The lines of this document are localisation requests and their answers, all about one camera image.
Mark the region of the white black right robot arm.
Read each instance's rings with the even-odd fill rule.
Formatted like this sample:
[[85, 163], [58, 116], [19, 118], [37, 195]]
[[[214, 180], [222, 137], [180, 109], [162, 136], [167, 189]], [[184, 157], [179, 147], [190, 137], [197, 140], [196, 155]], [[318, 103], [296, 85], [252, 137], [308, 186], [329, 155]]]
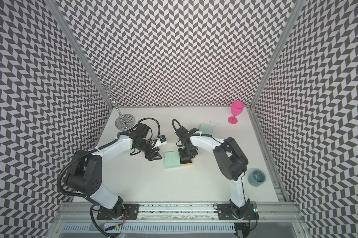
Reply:
[[199, 149], [212, 153], [222, 175], [231, 181], [232, 206], [238, 209], [248, 206], [250, 200], [243, 184], [248, 159], [236, 140], [232, 137], [218, 139], [198, 129], [187, 130], [183, 126], [174, 130], [181, 143], [178, 149], [180, 160], [192, 160], [198, 155]]

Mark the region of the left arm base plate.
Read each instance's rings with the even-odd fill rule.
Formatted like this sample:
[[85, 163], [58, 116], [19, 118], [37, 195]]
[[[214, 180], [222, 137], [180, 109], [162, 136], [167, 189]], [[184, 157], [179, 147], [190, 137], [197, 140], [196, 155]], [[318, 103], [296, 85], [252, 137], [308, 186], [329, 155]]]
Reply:
[[123, 204], [113, 209], [107, 209], [100, 206], [97, 213], [97, 220], [100, 221], [122, 221], [124, 218], [128, 220], [136, 220], [139, 213], [139, 204]]

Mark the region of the mint drawer-style jewelry box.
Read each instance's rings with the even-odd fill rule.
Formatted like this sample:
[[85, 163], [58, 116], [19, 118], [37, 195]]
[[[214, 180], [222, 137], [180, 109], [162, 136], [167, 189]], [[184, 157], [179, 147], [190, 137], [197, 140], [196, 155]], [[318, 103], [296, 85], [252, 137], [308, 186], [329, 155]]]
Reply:
[[200, 130], [203, 134], [213, 135], [213, 133], [214, 133], [214, 126], [211, 126], [211, 125], [208, 125], [208, 124], [201, 124], [199, 130]]

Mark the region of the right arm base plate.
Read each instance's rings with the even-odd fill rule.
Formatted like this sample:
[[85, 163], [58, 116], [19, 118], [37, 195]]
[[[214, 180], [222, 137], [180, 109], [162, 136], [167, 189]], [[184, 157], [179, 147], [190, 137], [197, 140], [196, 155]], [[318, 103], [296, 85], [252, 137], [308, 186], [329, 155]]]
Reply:
[[258, 221], [259, 214], [254, 203], [240, 208], [230, 203], [214, 203], [219, 220]]

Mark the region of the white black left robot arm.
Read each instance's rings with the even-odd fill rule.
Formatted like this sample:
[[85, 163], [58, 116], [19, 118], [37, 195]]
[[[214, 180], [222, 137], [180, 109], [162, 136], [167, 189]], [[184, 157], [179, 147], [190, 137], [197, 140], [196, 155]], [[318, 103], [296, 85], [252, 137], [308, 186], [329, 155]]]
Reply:
[[103, 184], [103, 168], [119, 154], [135, 149], [148, 161], [160, 160], [159, 146], [167, 143], [158, 126], [158, 135], [147, 139], [151, 128], [138, 123], [128, 131], [117, 134], [115, 140], [91, 151], [77, 151], [71, 162], [58, 175], [58, 190], [68, 196], [85, 198], [94, 205], [114, 213], [123, 210], [122, 199]]

